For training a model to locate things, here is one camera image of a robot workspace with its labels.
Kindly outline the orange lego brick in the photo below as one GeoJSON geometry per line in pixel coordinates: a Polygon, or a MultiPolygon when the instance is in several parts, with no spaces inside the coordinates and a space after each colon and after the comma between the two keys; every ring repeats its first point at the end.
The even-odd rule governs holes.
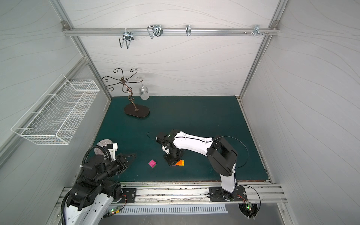
{"type": "Polygon", "coordinates": [[[184,160],[179,160],[179,161],[175,164],[175,166],[177,166],[177,167],[183,167],[183,166],[185,166],[184,160]]]}

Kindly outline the pink lego brick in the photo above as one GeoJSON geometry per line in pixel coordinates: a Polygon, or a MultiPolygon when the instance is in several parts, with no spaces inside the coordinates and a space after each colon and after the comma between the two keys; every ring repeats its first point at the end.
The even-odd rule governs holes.
{"type": "Polygon", "coordinates": [[[156,163],[154,160],[151,160],[151,161],[149,162],[149,166],[151,166],[151,165],[157,165],[157,163],[156,163]]]}

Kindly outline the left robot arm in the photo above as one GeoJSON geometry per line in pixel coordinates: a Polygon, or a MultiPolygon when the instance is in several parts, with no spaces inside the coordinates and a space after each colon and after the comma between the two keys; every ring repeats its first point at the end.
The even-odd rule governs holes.
{"type": "Polygon", "coordinates": [[[115,155],[117,145],[90,147],[82,159],[80,174],[61,203],[63,225],[97,225],[135,202],[137,190],[123,188],[119,176],[136,154],[115,155]]]}

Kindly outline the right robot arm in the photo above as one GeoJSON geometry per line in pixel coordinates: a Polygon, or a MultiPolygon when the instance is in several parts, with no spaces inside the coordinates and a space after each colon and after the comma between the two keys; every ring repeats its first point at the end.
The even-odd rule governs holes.
{"type": "Polygon", "coordinates": [[[159,133],[155,140],[161,145],[165,152],[164,159],[170,166],[175,166],[181,160],[185,150],[208,158],[213,170],[221,179],[220,190],[211,191],[210,197],[221,201],[234,201],[238,196],[235,177],[238,153],[225,136],[199,137],[173,129],[169,134],[159,133]]]}

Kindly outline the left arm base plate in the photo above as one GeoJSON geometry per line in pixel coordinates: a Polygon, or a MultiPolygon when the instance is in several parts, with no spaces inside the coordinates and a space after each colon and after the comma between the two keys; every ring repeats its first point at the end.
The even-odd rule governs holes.
{"type": "Polygon", "coordinates": [[[135,197],[137,194],[136,188],[122,188],[121,190],[122,190],[122,196],[118,201],[118,203],[129,204],[135,202],[135,197]]]}

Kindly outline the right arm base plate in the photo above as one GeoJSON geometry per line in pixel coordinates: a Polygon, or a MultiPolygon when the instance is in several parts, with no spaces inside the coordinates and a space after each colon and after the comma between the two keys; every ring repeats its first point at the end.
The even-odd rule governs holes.
{"type": "Polygon", "coordinates": [[[244,187],[235,187],[230,193],[222,189],[222,187],[210,187],[209,193],[206,195],[211,202],[246,202],[248,200],[244,187]]]}

